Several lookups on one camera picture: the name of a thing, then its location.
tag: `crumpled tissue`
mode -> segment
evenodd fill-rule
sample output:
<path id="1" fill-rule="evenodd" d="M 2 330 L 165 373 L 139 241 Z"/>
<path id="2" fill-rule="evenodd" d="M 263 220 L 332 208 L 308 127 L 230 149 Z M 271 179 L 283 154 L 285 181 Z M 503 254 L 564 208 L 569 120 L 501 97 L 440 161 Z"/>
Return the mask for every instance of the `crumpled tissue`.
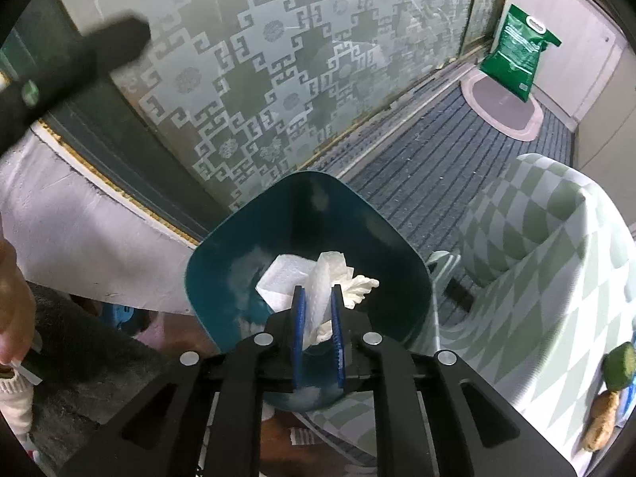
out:
<path id="1" fill-rule="evenodd" d="M 256 284 L 256 291 L 274 312 L 291 308 L 294 287 L 304 287 L 306 312 L 303 350 L 332 337 L 332 286 L 339 283 L 347 308 L 354 308 L 380 282 L 363 275 L 354 277 L 345 256 L 337 251 L 320 253 L 317 261 L 293 254 L 276 257 Z"/>

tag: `white tissue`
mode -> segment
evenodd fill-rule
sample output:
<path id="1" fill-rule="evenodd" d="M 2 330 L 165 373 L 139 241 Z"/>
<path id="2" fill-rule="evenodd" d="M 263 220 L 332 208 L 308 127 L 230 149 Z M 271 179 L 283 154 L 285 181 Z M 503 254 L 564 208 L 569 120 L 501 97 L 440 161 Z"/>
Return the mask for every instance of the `white tissue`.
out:
<path id="1" fill-rule="evenodd" d="M 347 267 L 345 256 L 337 251 L 321 253 L 318 261 L 292 254 L 281 254 L 256 284 L 256 291 L 274 312 L 291 308 L 294 287 L 302 285 L 307 307 L 304 319 L 303 350 L 332 337 L 332 286 L 339 283 L 347 308 L 354 308 L 380 282 L 357 275 Z"/>

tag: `green plastic bag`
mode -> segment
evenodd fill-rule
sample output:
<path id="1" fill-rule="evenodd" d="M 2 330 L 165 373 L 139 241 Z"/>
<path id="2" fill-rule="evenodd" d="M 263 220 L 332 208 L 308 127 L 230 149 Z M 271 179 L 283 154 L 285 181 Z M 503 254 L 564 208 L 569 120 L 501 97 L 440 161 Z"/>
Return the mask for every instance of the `green plastic bag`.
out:
<path id="1" fill-rule="evenodd" d="M 527 102 L 539 55 L 549 43 L 561 45 L 543 23 L 519 7 L 510 6 L 499 44 L 481 63 L 481 71 Z"/>

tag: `silver screw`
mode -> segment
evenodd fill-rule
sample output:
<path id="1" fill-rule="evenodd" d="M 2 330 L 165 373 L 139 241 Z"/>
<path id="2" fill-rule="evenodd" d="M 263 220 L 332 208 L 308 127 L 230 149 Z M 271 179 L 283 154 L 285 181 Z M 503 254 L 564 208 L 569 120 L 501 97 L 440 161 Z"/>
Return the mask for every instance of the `silver screw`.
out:
<path id="1" fill-rule="evenodd" d="M 382 342 L 382 336 L 377 332 L 367 332 L 362 336 L 362 340 L 371 346 L 376 346 Z"/>
<path id="2" fill-rule="evenodd" d="M 452 366 L 457 362 L 457 355 L 449 351 L 440 352 L 438 353 L 438 361 L 445 366 Z"/>
<path id="3" fill-rule="evenodd" d="M 269 346 L 271 343 L 273 343 L 273 341 L 274 337 L 265 332 L 254 336 L 254 342 L 259 346 Z"/>
<path id="4" fill-rule="evenodd" d="M 35 107 L 37 105 L 37 101 L 39 100 L 39 89 L 37 85 L 33 81 L 27 81 L 22 86 L 22 100 L 27 105 L 27 107 Z"/>
<path id="5" fill-rule="evenodd" d="M 196 352 L 184 352 L 179 357 L 179 362 L 184 366 L 194 366 L 198 360 L 199 356 Z"/>

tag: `human hand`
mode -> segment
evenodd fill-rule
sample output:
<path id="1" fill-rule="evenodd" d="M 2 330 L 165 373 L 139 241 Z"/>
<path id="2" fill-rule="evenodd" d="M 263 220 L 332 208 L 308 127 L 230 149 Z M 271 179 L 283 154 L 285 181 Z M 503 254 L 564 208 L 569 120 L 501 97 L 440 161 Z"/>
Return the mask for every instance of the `human hand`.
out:
<path id="1" fill-rule="evenodd" d="M 35 333 L 36 303 L 17 265 L 15 249 L 0 237 L 0 364 L 21 361 Z"/>

